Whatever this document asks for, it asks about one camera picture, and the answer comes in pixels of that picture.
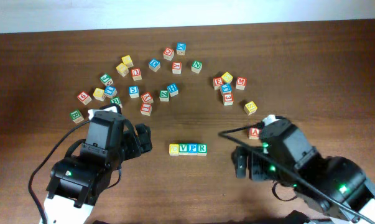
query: brown wooden surface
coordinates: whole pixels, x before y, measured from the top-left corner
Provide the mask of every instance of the brown wooden surface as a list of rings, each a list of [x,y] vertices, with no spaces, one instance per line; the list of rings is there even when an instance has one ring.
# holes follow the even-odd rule
[[[176,42],[187,43],[186,55],[173,59],[183,63],[182,75],[173,75],[162,57]],[[127,54],[143,80],[117,74]],[[157,73],[149,70],[152,58],[161,62]],[[200,74],[191,72],[193,60],[203,62]],[[233,106],[223,106],[212,87],[226,71],[248,78],[244,91],[234,90],[234,79]],[[0,223],[38,223],[29,176],[74,126],[71,111],[87,116],[87,109],[109,103],[84,106],[76,98],[102,87],[104,72],[113,77],[123,114],[151,127],[154,148],[123,163],[121,183],[101,194],[87,223],[227,222],[292,210],[321,217],[301,200],[275,199],[270,182],[234,176],[235,144],[217,133],[270,113],[290,118],[324,156],[350,158],[375,182],[375,20],[0,34]],[[160,102],[159,90],[171,83],[179,95]],[[131,85],[154,94],[151,116],[140,114],[139,98],[130,99]],[[247,116],[243,104],[251,100],[259,109]],[[86,131],[72,134],[35,176],[42,203],[50,169]],[[174,142],[206,143],[208,155],[171,157]]]

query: wood grain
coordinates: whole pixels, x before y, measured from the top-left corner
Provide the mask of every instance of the wood grain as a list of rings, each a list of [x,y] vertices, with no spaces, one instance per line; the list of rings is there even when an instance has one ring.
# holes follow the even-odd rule
[[[176,42],[187,43],[186,55],[174,57],[183,63],[182,75],[173,75],[162,58]],[[117,74],[127,54],[143,80]],[[161,62],[157,73],[149,70],[152,58]],[[194,60],[203,62],[200,74],[190,70]],[[233,90],[234,105],[224,107],[211,82],[226,71],[248,78],[248,85]],[[270,113],[290,118],[324,156],[350,158],[375,182],[375,20],[1,34],[0,223],[38,223],[29,176],[74,126],[71,111],[87,116],[87,109],[109,103],[84,106],[76,98],[102,86],[102,73],[112,76],[123,114],[151,127],[154,148],[123,163],[121,183],[101,194],[87,223],[227,222],[292,210],[321,217],[301,200],[275,199],[270,182],[234,176],[235,145],[217,133]],[[159,90],[171,83],[179,95],[160,102]],[[133,84],[154,94],[151,116],[141,115],[141,100],[128,96]],[[251,100],[259,109],[247,116],[243,104]],[[36,175],[33,187],[42,203],[50,169],[86,131],[72,134]],[[170,157],[173,142],[206,143],[208,155]]]

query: white wall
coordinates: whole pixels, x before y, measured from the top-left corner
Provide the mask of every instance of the white wall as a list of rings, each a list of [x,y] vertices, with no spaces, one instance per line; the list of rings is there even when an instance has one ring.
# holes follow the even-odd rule
[[[0,0],[0,33],[375,18],[375,0]]]

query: letter on block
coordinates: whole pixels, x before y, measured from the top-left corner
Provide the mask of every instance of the letter on block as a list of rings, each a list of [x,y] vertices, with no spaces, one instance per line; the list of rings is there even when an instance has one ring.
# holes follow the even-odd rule
[[[134,81],[142,80],[142,73],[140,72],[140,68],[132,69],[131,73]]]
[[[255,103],[253,101],[245,104],[244,111],[248,115],[251,115],[251,114],[255,113],[256,110],[257,110],[257,106],[255,105]]]
[[[102,77],[100,77],[100,81],[105,85],[105,86],[109,86],[109,85],[112,85],[114,82],[113,82],[113,79],[107,75],[107,74],[104,74]]]
[[[117,67],[117,72],[122,75],[123,77],[125,77],[125,75],[128,74],[129,72],[129,69],[127,69],[127,66],[124,64],[124,63],[120,63]]]
[[[152,110],[152,107],[151,105],[148,105],[148,104],[142,104],[142,107],[140,108],[140,112],[143,114],[143,115],[147,115],[147,116],[150,116],[151,115],[151,110]]]
[[[131,56],[127,55],[125,57],[122,57],[121,58],[123,63],[128,67],[133,67],[133,62],[132,62],[132,59],[131,59]]]
[[[170,156],[179,156],[179,145],[178,144],[170,144],[169,145],[169,155]]]
[[[170,97],[174,97],[177,94],[179,94],[179,89],[177,88],[176,84],[171,84],[167,88],[168,88]]]
[[[202,69],[202,63],[195,60],[192,65],[192,71],[195,73],[200,73],[201,69]]]
[[[208,152],[208,146],[206,144],[198,144],[198,154],[199,156],[206,156]]]
[[[198,144],[189,144],[188,145],[188,155],[193,156],[197,155]]]
[[[111,99],[110,102],[119,105],[120,108],[123,107],[123,104],[121,103],[121,100],[119,99],[119,97],[115,97],[114,99]]]
[[[152,98],[151,94],[149,92],[142,95],[142,101],[145,104],[152,104],[154,103],[154,99]]]
[[[182,63],[181,62],[172,63],[172,73],[173,74],[182,74]]]
[[[223,105],[231,106],[234,103],[234,97],[232,93],[225,93],[223,95]]]
[[[104,101],[104,99],[106,98],[106,95],[104,94],[104,90],[100,88],[96,88],[95,91],[93,92],[93,97],[96,100]]]
[[[221,77],[222,77],[224,83],[231,83],[231,81],[233,81],[233,76],[230,75],[230,73],[228,73],[228,72],[223,74]]]
[[[179,55],[185,55],[186,54],[186,44],[185,43],[177,43],[176,54],[179,54]]]
[[[129,87],[129,96],[131,98],[139,97],[139,88],[137,86],[130,86]]]
[[[224,85],[220,86],[220,93],[222,94],[222,96],[225,93],[231,93],[231,85],[230,84],[224,84]]]
[[[169,101],[169,92],[168,90],[160,91],[160,101],[168,102]]]
[[[165,50],[164,50],[164,58],[165,59],[172,60],[174,55],[175,55],[174,50],[172,50],[170,48],[165,48]]]
[[[259,139],[259,133],[260,132],[261,132],[261,130],[259,130],[257,128],[249,128],[248,138],[249,139]]]
[[[113,99],[113,97],[117,95],[117,90],[112,86],[107,86],[106,89],[104,90],[104,94],[108,98]]]
[[[179,155],[188,155],[188,144],[179,144]]]
[[[237,90],[244,90],[246,85],[247,85],[247,79],[246,78],[241,78],[241,77],[237,78],[237,82],[236,82],[236,89]]]
[[[152,59],[149,63],[149,67],[151,70],[157,72],[161,67],[160,61],[158,61],[157,59]]]
[[[78,124],[79,122],[83,121],[82,114],[79,110],[72,111],[70,113],[71,119]]]
[[[223,85],[222,78],[214,78],[213,79],[213,88],[219,90],[220,87]]]
[[[84,91],[82,91],[78,96],[77,98],[84,104],[84,105],[87,105],[90,101],[92,101],[92,98],[90,98],[90,96],[85,93]]]

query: toy block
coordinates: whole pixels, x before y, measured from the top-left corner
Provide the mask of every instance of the toy block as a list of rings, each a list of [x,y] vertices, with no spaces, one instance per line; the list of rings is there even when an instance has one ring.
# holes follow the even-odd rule
[[[170,97],[174,97],[179,94],[179,89],[177,88],[176,84],[171,84],[167,87]]]
[[[145,103],[142,104],[142,107],[140,108],[140,112],[141,112],[143,115],[150,116],[150,115],[151,115],[151,111],[152,111],[152,107],[151,107],[151,105],[149,105],[149,104],[145,104]]]
[[[139,88],[137,86],[130,86],[129,87],[129,96],[131,98],[139,97]]]
[[[261,132],[261,130],[257,129],[257,128],[250,128],[249,129],[249,132],[248,132],[248,138],[249,139],[259,139],[259,133]]]
[[[170,156],[179,156],[179,145],[178,144],[169,144],[169,155]]]
[[[132,62],[132,59],[131,59],[131,56],[127,55],[125,57],[122,57],[121,58],[123,63],[128,67],[133,67],[133,62]]]
[[[152,98],[151,94],[149,92],[143,94],[142,96],[142,101],[145,104],[152,104],[154,103],[154,99]]]
[[[121,100],[119,99],[119,97],[115,97],[115,98],[111,99],[110,102],[119,105],[120,108],[123,107],[123,104],[121,103]]]
[[[78,124],[79,122],[83,121],[82,114],[79,110],[72,111],[70,113],[71,119],[75,122],[75,124]]]
[[[185,43],[177,43],[176,54],[179,54],[179,55],[185,55],[186,54],[186,44]]]
[[[172,50],[170,48],[165,48],[165,50],[164,50],[164,58],[165,59],[172,60],[174,56],[175,56],[174,50]]]
[[[219,90],[220,87],[223,85],[222,78],[213,78],[213,88]]]
[[[208,146],[206,144],[198,144],[198,156],[206,156],[208,152]]]
[[[195,73],[200,73],[201,69],[202,69],[202,63],[195,60],[192,65],[192,71]]]
[[[230,84],[221,85],[220,93],[222,94],[222,96],[226,93],[231,93],[231,85]]]
[[[117,90],[112,86],[107,86],[106,89],[104,90],[104,94],[108,98],[113,99],[113,97],[117,95]]]
[[[173,74],[182,74],[182,63],[181,62],[172,63],[172,73]]]
[[[129,72],[129,69],[127,69],[127,66],[124,64],[124,63],[120,63],[117,67],[117,72],[122,75],[123,77],[125,77],[125,75],[128,74]]]
[[[104,74],[102,77],[100,77],[100,81],[105,85],[105,86],[109,86],[109,85],[112,85],[114,82],[113,82],[113,79],[107,75],[107,74]]]
[[[168,102],[169,101],[169,92],[168,90],[160,91],[160,101]]]
[[[223,105],[231,106],[234,103],[234,97],[232,93],[225,93],[223,95]]]
[[[179,155],[188,155],[188,144],[179,144]]]
[[[134,81],[142,80],[142,73],[140,72],[140,68],[132,69],[131,73]]]
[[[257,110],[257,106],[255,105],[255,103],[253,101],[245,104],[244,111],[248,115],[251,115],[251,114],[255,113],[256,110]]]
[[[233,81],[233,76],[230,75],[230,73],[228,73],[228,72],[223,74],[221,77],[222,77],[224,83],[231,83],[231,81]]]
[[[104,101],[104,99],[106,98],[106,95],[104,94],[104,90],[100,88],[96,88],[95,91],[93,92],[93,97],[96,100]]]
[[[151,70],[157,72],[158,69],[160,69],[161,67],[161,64],[160,64],[160,61],[158,61],[157,59],[153,58],[150,63],[149,63],[149,67]]]
[[[237,82],[236,82],[236,89],[237,90],[244,90],[246,85],[247,85],[247,79],[246,78],[241,78],[241,77],[237,78]]]
[[[197,155],[198,144],[189,144],[188,145],[188,155]]]
[[[82,91],[78,96],[76,96],[84,105],[87,105],[89,102],[92,101],[92,98],[90,98],[90,96],[85,93],[84,91]]]

